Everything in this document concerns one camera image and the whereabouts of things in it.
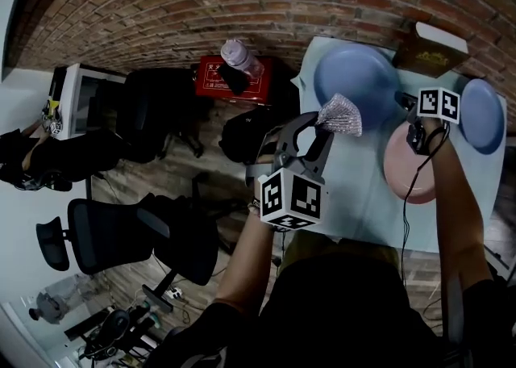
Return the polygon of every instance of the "brick wall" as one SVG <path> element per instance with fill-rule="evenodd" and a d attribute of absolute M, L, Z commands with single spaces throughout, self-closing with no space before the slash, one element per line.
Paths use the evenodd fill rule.
<path fill-rule="evenodd" d="M 396 48 L 415 20 L 468 40 L 472 58 L 459 71 L 492 82 L 509 99 L 512 124 L 514 0 L 54 0 L 16 65 L 83 62 L 124 72 L 186 66 L 234 36 L 299 66 L 314 35 Z"/>

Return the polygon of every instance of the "office chair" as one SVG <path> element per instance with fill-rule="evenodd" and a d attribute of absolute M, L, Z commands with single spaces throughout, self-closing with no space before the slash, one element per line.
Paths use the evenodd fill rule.
<path fill-rule="evenodd" d="M 171 135 L 200 157 L 203 146 L 195 138 L 194 123 L 207 119 L 212 103 L 195 95 L 189 69 L 141 69 L 123 85 L 101 82 L 89 112 L 92 120 L 100 120 L 104 106 L 116 110 L 116 132 L 133 150 L 128 158 L 147 163 L 164 157 Z"/>
<path fill-rule="evenodd" d="M 65 240 L 72 244 L 79 269 L 85 274 L 145 261 L 154 252 L 171 271 L 156 289 L 143 285 L 142 290 L 164 312 L 171 312 L 173 305 L 163 295 L 177 274 L 201 286 L 211 278 L 219 244 L 215 220 L 247 208 L 244 201 L 230 199 L 214 204 L 219 212 L 206 214 L 198 191 L 198 182 L 204 177 L 200 174 L 192 181 L 192 198 L 171 200 L 148 194 L 134 205 L 72 200 L 69 230 L 61 227 L 59 217 L 36 225 L 45 261 L 55 270 L 69 268 Z"/>

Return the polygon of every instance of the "white table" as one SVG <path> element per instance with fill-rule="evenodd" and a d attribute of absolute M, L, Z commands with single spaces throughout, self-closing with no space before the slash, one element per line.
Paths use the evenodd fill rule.
<path fill-rule="evenodd" d="M 321 57 L 347 41 L 314 37 L 306 50 L 299 75 L 292 82 L 299 88 L 301 113 L 318 111 L 320 105 L 314 92 L 314 72 Z M 378 48 L 390 60 L 393 51 Z M 442 86 L 462 92 L 467 80 L 449 72 L 440 78 L 430 78 L 410 71 L 398 70 L 402 90 L 417 96 L 418 89 Z M 506 115 L 506 101 L 500 97 Z M 362 137 L 336 134 L 324 174 L 330 192 L 328 211 L 321 224 L 309 230 L 331 236 L 346 237 L 381 245 L 401 248 L 403 241 L 403 201 L 389 188 L 384 178 L 383 156 L 385 146 L 394 129 L 403 121 L 404 114 L 397 106 L 396 114 L 384 125 Z M 299 137 L 300 154 L 310 147 L 313 132 Z M 459 154 L 469 185 L 480 206 L 487 226 L 493 211 L 501 176 L 506 139 L 498 150 L 488 156 L 478 153 L 453 125 L 450 140 Z M 407 249 L 438 252 L 435 201 L 423 205 L 408 204 L 407 219 L 410 237 Z"/>

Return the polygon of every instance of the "blue bowl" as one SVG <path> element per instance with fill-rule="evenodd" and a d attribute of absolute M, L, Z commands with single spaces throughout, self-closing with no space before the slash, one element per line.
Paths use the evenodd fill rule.
<path fill-rule="evenodd" d="M 492 154 L 506 134 L 503 108 L 494 88 L 484 80 L 471 80 L 460 98 L 460 130 L 473 148 Z"/>
<path fill-rule="evenodd" d="M 376 49 L 346 44 L 321 58 L 314 88 L 321 106 L 335 94 L 351 100 L 360 110 L 362 128 L 372 130 L 393 114 L 400 82 L 396 69 Z"/>

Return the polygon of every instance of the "black bag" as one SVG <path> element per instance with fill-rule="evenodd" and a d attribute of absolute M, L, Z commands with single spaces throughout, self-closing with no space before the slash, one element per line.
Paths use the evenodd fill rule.
<path fill-rule="evenodd" d="M 265 135 L 284 121 L 283 111 L 257 107 L 228 120 L 218 145 L 230 160 L 252 165 L 256 162 Z"/>

